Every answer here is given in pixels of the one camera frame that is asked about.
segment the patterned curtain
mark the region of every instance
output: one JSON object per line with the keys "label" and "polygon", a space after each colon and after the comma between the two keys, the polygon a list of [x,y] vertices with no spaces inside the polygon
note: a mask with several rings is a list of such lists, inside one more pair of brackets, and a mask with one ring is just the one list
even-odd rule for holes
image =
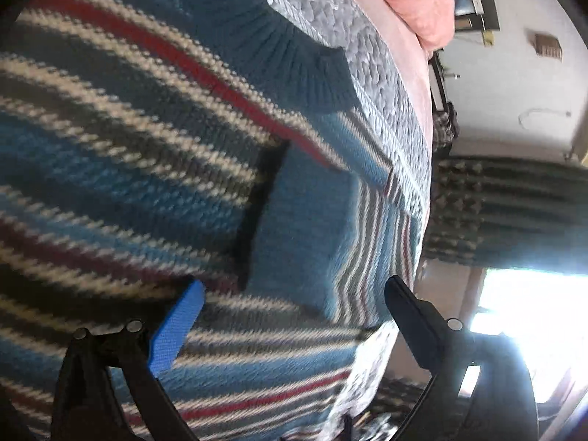
{"label": "patterned curtain", "polygon": [[503,157],[437,160],[423,256],[588,274],[588,170]]}

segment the ribbed neckline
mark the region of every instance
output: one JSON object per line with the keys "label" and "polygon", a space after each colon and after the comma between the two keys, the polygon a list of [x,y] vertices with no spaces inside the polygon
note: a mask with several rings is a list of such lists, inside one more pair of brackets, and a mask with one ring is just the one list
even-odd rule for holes
{"label": "ribbed neckline", "polygon": [[180,0],[194,35],[283,109],[331,113],[358,106],[342,48],[328,48],[267,0]]}

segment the red stripe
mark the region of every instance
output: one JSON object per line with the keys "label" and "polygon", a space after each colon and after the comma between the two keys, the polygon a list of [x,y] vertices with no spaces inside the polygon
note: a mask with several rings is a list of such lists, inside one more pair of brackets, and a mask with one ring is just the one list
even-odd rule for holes
{"label": "red stripe", "polygon": [[[270,405],[272,403],[285,401],[288,398],[292,398],[293,396],[300,395],[305,392],[309,392],[316,388],[320,388],[321,386],[326,386],[328,384],[334,383],[335,381],[343,380],[349,376],[349,371],[345,371],[340,373],[336,376],[331,376],[329,378],[325,378],[320,381],[315,381],[313,383],[307,384],[305,386],[301,386],[299,388],[295,388],[292,390],[288,390],[283,393],[279,393],[278,395],[273,396],[265,396],[263,398],[252,399],[249,401],[243,401],[239,403],[231,403],[226,405],[221,405],[214,408],[203,408],[203,409],[196,409],[196,410],[188,410],[183,411],[181,413],[182,418],[184,420],[196,419],[196,418],[203,418],[203,417],[211,417],[216,415],[221,415],[223,413],[239,411],[246,408],[251,408],[253,406],[263,406],[263,405]],[[45,415],[51,416],[53,412],[53,405],[52,403],[48,403],[43,400],[35,399],[33,396],[29,396],[24,393],[19,393],[13,388],[5,386],[5,390],[7,391],[8,398],[14,403],[22,405],[26,408],[33,409],[34,411],[38,411]],[[145,423],[139,414],[137,415],[129,415],[125,414],[127,421],[134,426],[144,426]]]}
{"label": "red stripe", "polygon": [[[280,401],[285,401],[288,398],[292,398],[293,396],[300,395],[302,393],[314,390],[316,388],[320,388],[321,386],[326,386],[330,383],[334,383],[335,381],[346,379],[349,376],[349,371],[345,371],[340,373],[336,376],[331,376],[330,378],[325,378],[320,381],[315,381],[313,383],[307,384],[305,386],[301,386],[295,389],[291,389],[288,391],[284,391],[277,395],[271,396],[264,396],[261,398],[251,399],[242,402],[236,403],[228,403],[225,405],[214,406],[211,408],[200,408],[200,409],[191,409],[181,412],[182,418],[184,420],[190,419],[200,419],[205,417],[212,417],[217,415],[222,415],[224,413],[232,413],[235,411],[239,411],[242,409],[252,408],[254,406],[264,406],[264,405],[271,405],[273,403],[277,403]],[[129,416],[128,420],[131,424],[142,424],[142,420],[139,416]]]}
{"label": "red stripe", "polygon": [[94,7],[92,4],[80,0],[32,0],[32,8],[51,10],[77,18],[85,23],[99,26],[116,37],[135,43],[149,52],[159,56],[187,75],[192,76],[202,87],[207,88],[213,95],[223,99],[237,108],[258,126],[267,129],[272,134],[294,142],[305,152],[309,153],[323,165],[330,166],[320,150],[307,138],[297,131],[288,128],[265,114],[257,105],[251,103],[238,91],[234,90],[218,79],[211,71],[201,66],[192,57],[181,51],[172,43],[154,35],[147,30],[125,21],[124,19]]}
{"label": "red stripe", "polygon": [[[127,279],[131,282],[142,280],[146,283],[167,282],[180,277],[169,270],[137,267],[132,264],[130,257],[97,256],[75,247],[65,248],[63,245],[44,243],[39,241],[38,237],[30,237],[16,230],[12,224],[2,218],[0,218],[0,240],[27,258],[64,266],[72,270],[78,269],[85,273],[94,273],[98,276],[110,275],[114,279]],[[202,274],[193,275],[198,275],[209,290],[225,293],[239,291],[236,278],[207,280],[207,277]]]}
{"label": "red stripe", "polygon": [[38,411],[44,415],[51,416],[53,413],[53,405],[51,403],[35,399],[32,396],[24,395],[23,393],[19,393],[14,388],[9,386],[2,385],[2,387],[6,390],[8,398],[11,402],[22,405],[25,408],[30,408],[34,411]]}

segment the bright window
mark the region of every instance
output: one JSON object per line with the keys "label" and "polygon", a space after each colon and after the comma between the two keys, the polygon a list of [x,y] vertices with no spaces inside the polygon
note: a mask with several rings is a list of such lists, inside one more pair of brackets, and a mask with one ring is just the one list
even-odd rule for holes
{"label": "bright window", "polygon": [[[531,270],[488,270],[472,331],[513,337],[527,363],[537,403],[571,370],[588,381],[588,277]],[[477,380],[470,370],[462,391]]]}

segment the blue sweater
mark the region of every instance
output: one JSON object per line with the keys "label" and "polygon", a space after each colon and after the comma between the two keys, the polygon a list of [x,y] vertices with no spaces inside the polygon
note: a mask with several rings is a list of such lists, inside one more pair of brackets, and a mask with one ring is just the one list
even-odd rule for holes
{"label": "blue sweater", "polygon": [[266,0],[31,0],[0,54],[0,383],[43,436],[71,333],[191,274],[207,303],[161,378],[190,427],[319,426],[413,272],[409,213],[342,51]]}

